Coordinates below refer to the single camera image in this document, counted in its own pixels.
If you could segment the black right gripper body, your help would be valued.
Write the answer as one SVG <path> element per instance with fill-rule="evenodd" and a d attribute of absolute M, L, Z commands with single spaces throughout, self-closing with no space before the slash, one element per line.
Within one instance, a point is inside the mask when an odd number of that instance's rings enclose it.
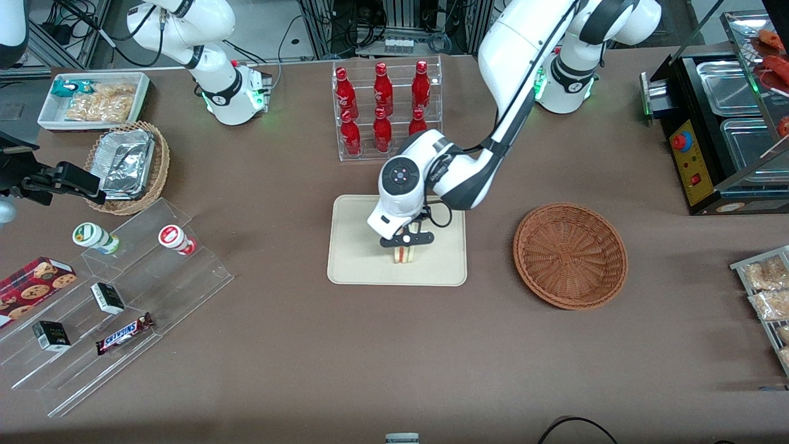
<path fill-rule="evenodd" d="M 61 166 L 37 161 L 36 144 L 28 144 L 1 132 L 1 191 L 3 197 L 28 199 L 43 206 L 52 202 L 55 177 Z"/>

